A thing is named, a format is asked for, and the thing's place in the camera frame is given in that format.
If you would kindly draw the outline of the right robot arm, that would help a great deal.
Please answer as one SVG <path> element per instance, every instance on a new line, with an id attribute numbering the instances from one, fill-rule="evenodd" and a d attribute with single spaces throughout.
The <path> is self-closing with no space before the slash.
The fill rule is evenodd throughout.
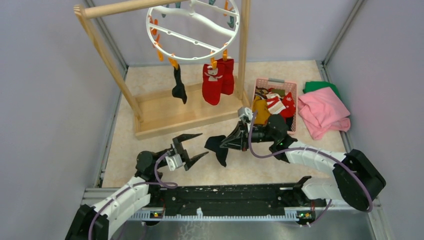
<path id="1" fill-rule="evenodd" d="M 362 151 L 323 150 L 291 137 L 288 131 L 289 126 L 280 115 L 271 115 L 264 125 L 254 124 L 251 116 L 242 116 L 219 146 L 247 151 L 253 143 L 270 142 L 268 157 L 327 174 L 327 178 L 307 177 L 293 192 L 293 200 L 299 206 L 316 199 L 343 200 L 356 210 L 372 211 L 373 201 L 387 183 Z"/>

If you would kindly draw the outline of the black sock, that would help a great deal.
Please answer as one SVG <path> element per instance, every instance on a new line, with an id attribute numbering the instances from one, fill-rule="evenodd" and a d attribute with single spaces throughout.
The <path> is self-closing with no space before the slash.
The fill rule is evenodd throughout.
<path id="1" fill-rule="evenodd" d="M 179 64 L 177 65 L 177 67 L 174 67 L 173 76 L 175 79 L 175 86 L 172 88 L 171 94 L 174 98 L 181 99 L 183 104 L 186 104 L 188 96 L 186 93 L 185 85 L 182 82 L 181 67 Z"/>
<path id="2" fill-rule="evenodd" d="M 210 150 L 215 153 L 215 157 L 220 163 L 221 166 L 226 167 L 227 166 L 227 156 L 229 149 L 221 147 L 221 142 L 226 138 L 225 135 L 217 135 L 217 136 L 211 136 L 209 137 L 204 147 L 207 150 Z"/>

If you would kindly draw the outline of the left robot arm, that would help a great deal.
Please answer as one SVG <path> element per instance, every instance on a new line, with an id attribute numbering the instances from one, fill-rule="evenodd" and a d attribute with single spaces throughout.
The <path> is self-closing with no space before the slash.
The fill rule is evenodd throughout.
<path id="1" fill-rule="evenodd" d="M 172 139 L 169 148 L 159 152 L 144 150 L 136 158 L 136 172 L 121 188 L 94 205 L 83 204 L 77 210 L 66 234 L 67 240 L 110 240 L 114 233 L 138 210 L 160 202 L 157 190 L 175 189 L 175 182 L 162 181 L 161 167 L 174 171 L 189 170 L 205 152 L 189 157 L 183 142 L 199 137 L 184 133 Z"/>

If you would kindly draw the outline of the white round clip hanger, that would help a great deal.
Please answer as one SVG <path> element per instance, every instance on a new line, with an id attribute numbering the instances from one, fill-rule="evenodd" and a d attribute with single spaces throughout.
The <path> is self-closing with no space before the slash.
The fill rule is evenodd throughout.
<path id="1" fill-rule="evenodd" d="M 188 0 L 150 7 L 145 26 L 160 62 L 212 63 L 235 41 L 240 18 L 234 0 Z"/>

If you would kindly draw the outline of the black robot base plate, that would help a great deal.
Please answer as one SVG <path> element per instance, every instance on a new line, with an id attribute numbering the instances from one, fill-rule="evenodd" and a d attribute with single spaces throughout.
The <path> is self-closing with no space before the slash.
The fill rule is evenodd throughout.
<path id="1" fill-rule="evenodd" d="M 315 208 L 325 207 L 324 199 L 310 200 L 301 190 L 306 177 L 296 183 L 179 186 L 151 191 L 150 203 L 140 210 L 154 217 L 194 216 L 281 216 L 297 211 L 299 219 L 314 219 Z"/>

